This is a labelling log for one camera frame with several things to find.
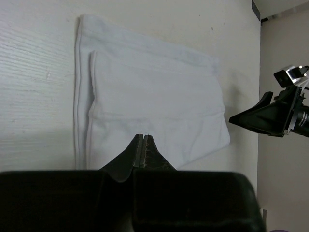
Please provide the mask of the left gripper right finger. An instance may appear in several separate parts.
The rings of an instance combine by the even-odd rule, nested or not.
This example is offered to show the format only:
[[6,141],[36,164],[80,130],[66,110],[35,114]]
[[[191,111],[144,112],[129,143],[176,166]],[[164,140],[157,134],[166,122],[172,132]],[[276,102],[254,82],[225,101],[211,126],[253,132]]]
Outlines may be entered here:
[[177,171],[144,137],[134,170],[136,232],[263,232],[254,189],[234,172]]

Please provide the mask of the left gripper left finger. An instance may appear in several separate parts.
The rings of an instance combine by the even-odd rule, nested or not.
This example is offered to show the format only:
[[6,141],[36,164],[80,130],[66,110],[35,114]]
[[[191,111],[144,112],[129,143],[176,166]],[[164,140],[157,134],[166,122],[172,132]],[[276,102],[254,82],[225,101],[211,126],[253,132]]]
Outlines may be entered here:
[[94,171],[0,174],[3,232],[100,232],[131,207],[134,162],[143,136]]

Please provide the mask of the white skirt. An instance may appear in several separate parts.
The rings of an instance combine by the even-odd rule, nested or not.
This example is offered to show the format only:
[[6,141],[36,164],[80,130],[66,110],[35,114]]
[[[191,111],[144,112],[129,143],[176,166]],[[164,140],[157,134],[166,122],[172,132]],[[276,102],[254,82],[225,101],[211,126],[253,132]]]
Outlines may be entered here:
[[230,143],[216,58],[80,16],[75,44],[77,169],[98,169],[136,134],[175,168]]

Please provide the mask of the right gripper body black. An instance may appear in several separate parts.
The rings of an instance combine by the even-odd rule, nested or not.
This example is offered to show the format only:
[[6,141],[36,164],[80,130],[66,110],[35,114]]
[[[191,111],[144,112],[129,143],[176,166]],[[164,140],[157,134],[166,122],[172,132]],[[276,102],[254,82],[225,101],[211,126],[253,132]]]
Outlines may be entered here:
[[286,122],[284,134],[291,132],[309,136],[309,107],[303,103],[305,93],[302,87],[290,86],[285,89]]

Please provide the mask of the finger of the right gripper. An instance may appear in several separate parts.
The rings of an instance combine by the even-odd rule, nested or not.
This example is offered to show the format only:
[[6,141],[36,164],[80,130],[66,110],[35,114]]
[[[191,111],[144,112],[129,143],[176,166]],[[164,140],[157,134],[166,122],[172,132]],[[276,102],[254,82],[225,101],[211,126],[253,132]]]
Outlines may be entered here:
[[295,101],[275,101],[267,106],[257,106],[229,119],[229,122],[256,132],[275,137],[282,137],[291,121]]
[[262,108],[262,107],[270,105],[272,97],[273,97],[273,92],[268,91],[264,93],[260,101],[257,103],[257,107]]

